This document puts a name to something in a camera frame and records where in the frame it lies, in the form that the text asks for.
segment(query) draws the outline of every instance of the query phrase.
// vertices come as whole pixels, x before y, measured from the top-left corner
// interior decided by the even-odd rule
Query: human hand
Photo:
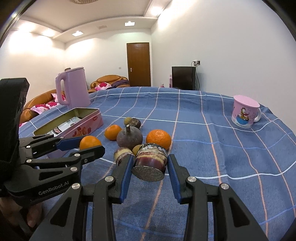
[[[22,209],[17,205],[11,197],[0,198],[0,211],[3,216],[14,226],[19,225],[18,212]],[[38,203],[28,209],[27,223],[33,228],[36,224],[39,224],[42,216],[42,206]]]

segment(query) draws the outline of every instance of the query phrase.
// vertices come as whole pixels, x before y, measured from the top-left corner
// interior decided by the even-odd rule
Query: white wall
[[[48,37],[11,31],[0,48],[0,79],[27,78],[27,101],[52,89],[63,72],[65,44]]]
[[[152,49],[150,29],[119,30],[94,34],[79,42],[66,44],[65,66],[83,66],[86,81],[90,85],[98,78],[116,74],[128,78],[127,43],[150,43],[150,67],[152,82]]]
[[[296,133],[296,42],[262,0],[173,0],[151,31],[154,86],[200,60],[202,91],[254,98]]]

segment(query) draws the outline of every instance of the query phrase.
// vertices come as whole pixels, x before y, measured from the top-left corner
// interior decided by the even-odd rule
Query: black television
[[[172,67],[172,87],[181,90],[197,90],[195,70],[195,67]]]

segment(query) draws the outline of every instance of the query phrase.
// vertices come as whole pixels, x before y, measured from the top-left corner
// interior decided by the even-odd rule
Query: pink electric kettle
[[[62,98],[61,80],[64,81],[66,100]],[[69,110],[76,107],[87,107],[91,103],[83,67],[60,73],[56,77],[56,89],[59,103],[67,105]]]

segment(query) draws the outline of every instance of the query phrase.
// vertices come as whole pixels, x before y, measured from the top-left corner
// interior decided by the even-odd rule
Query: orange fruit
[[[153,130],[148,133],[146,137],[146,143],[155,143],[167,150],[170,148],[170,145],[172,143],[172,138],[166,131]]]
[[[121,127],[118,125],[112,125],[105,131],[105,137],[110,141],[116,141],[118,133],[121,131]]]
[[[102,145],[102,143],[100,142],[100,140],[98,138],[93,137],[93,136],[85,136],[80,141],[79,148],[80,148],[80,150],[83,150],[83,149],[91,148],[94,146],[100,146],[100,145]]]

